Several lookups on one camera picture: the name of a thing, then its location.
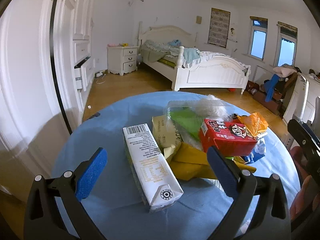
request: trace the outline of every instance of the wardrobe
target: wardrobe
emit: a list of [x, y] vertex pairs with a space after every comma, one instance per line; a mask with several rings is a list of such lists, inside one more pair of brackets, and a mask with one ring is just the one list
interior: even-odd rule
[[0, 190], [26, 201], [82, 122], [94, 0], [11, 0], [0, 17]]

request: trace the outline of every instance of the window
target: window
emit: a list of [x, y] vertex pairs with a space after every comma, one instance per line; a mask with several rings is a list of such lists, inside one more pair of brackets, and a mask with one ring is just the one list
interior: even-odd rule
[[278, 22], [278, 26], [279, 33], [275, 65], [294, 65], [297, 52], [298, 29], [281, 22]]
[[230, 12], [211, 8], [208, 43], [226, 48], [230, 24]]
[[267, 41], [268, 19], [250, 17], [252, 22], [248, 54], [263, 59]]

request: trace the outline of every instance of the white fluffy object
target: white fluffy object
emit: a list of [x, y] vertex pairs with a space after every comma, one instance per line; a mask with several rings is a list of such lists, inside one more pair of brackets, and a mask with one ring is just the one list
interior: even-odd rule
[[196, 114], [217, 121], [228, 121], [229, 115], [221, 99], [213, 95], [201, 98], [195, 107]]

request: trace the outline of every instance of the white bed frame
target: white bed frame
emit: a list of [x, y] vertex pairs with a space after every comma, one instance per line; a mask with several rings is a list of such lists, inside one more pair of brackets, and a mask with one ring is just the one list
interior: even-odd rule
[[[172, 25], [150, 27], [149, 31], [139, 33], [139, 40], [142, 44], [146, 40], [167, 43], [176, 39], [179, 39], [188, 48], [193, 48], [196, 43], [196, 39], [193, 39], [190, 33]], [[143, 62], [170, 79], [174, 91], [180, 88], [241, 88], [241, 94], [243, 94], [251, 72], [250, 66], [246, 66], [248, 70], [245, 75], [244, 64], [230, 57], [216, 56], [210, 61], [185, 68], [182, 66], [183, 50], [184, 47], [180, 46], [175, 68], [160, 62], [151, 63], [147, 60]]]

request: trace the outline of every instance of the headboard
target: headboard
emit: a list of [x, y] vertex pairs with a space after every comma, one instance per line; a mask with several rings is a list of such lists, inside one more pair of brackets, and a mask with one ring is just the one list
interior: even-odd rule
[[139, 40], [141, 40], [141, 44], [146, 40], [152, 40], [160, 43], [180, 40], [182, 42], [182, 46], [186, 48], [193, 48], [196, 44], [196, 38], [193, 35], [173, 25], [150, 27], [149, 31], [139, 34]]

